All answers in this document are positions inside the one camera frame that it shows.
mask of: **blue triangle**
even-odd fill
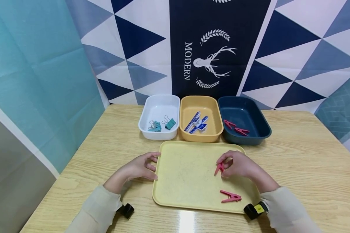
[[[271,108],[271,107],[269,107],[269,106],[267,106],[267,105],[265,105],[265,104],[259,102],[258,100],[255,100],[255,99],[251,98],[250,96],[247,96],[247,95],[245,95],[245,94],[243,94],[243,93],[241,93],[240,96],[246,97],[246,98],[249,98],[249,99],[254,100],[254,102],[256,103],[256,105],[258,106],[258,108],[259,108],[260,110],[272,110],[272,109],[273,109],[273,108]]]
[[[80,38],[113,15],[88,0],[66,0],[66,4]]]
[[[274,10],[256,58],[320,39],[302,26]]]
[[[350,67],[350,56],[321,40],[296,80]]]
[[[124,59],[99,49],[98,47],[85,44],[83,46],[95,75],[101,74],[107,69],[124,61]]]
[[[293,2],[294,0],[277,0],[275,8],[281,7],[287,3]]]
[[[148,49],[165,38],[115,16],[126,59]]]
[[[129,75],[131,76],[131,82],[135,90],[167,77],[167,75],[148,70],[129,61],[127,61],[127,65]]]
[[[350,0],[347,0],[324,37],[350,29]]]
[[[275,108],[281,108],[284,106],[300,105],[303,103],[312,102],[315,100],[324,99],[324,96],[321,96],[296,82],[293,82],[289,87],[288,91],[283,95],[279,103]]]
[[[104,93],[106,94],[106,97],[108,100],[113,100],[114,98],[117,98],[121,95],[125,95],[127,93],[130,93],[132,90],[117,86],[115,84],[109,83],[108,81],[98,79],[101,87],[104,90]]]
[[[137,91],[135,91],[135,96],[138,105],[145,105],[145,101],[149,97],[148,95],[143,95]]]
[[[258,61],[254,61],[249,71],[249,75],[246,78],[243,92],[288,83],[291,81],[292,80],[268,68],[267,66],[264,66]]]
[[[133,0],[111,0],[111,5],[113,7],[114,13],[117,13],[119,10],[121,10],[123,7],[128,5],[128,3],[132,2]]]

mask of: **dark blue plastic bin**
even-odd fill
[[[271,135],[266,118],[254,100],[246,97],[225,96],[218,100],[222,120],[236,124],[237,128],[247,129],[248,136],[243,136],[224,123],[223,137],[227,142],[238,145],[259,145],[264,138]]]

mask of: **hand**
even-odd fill
[[[133,159],[128,164],[121,167],[117,172],[125,174],[126,181],[130,181],[135,178],[144,177],[149,180],[157,180],[158,177],[154,173],[156,167],[150,164],[150,161],[157,162],[157,157],[160,156],[160,152],[148,152]]]
[[[135,178],[144,177],[150,180],[157,180],[158,177],[154,173],[156,167],[150,164],[150,161],[157,162],[160,152],[148,152],[133,159],[128,164],[118,169],[104,183],[107,191],[120,194],[125,182]]]
[[[230,177],[232,175],[253,177],[254,173],[261,170],[261,167],[245,154],[239,151],[228,151],[217,160],[216,164],[223,162],[224,172],[222,177]]]

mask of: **beige sleeve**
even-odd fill
[[[82,205],[65,233],[106,233],[115,212],[122,206],[121,195],[96,187]]]
[[[301,202],[286,187],[261,194],[268,208],[271,227],[278,233],[318,233],[320,228],[311,220]]]

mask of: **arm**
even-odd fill
[[[139,177],[157,179],[153,173],[156,168],[150,164],[150,160],[157,162],[159,155],[158,152],[140,155],[118,169],[87,198],[65,233],[106,233],[115,212],[122,206],[120,199],[124,184]]]
[[[318,233],[319,227],[311,220],[303,205],[286,187],[279,184],[258,164],[238,151],[228,151],[218,160],[226,169],[223,178],[231,175],[251,179],[261,193],[261,199],[268,208],[271,227],[278,233]]]

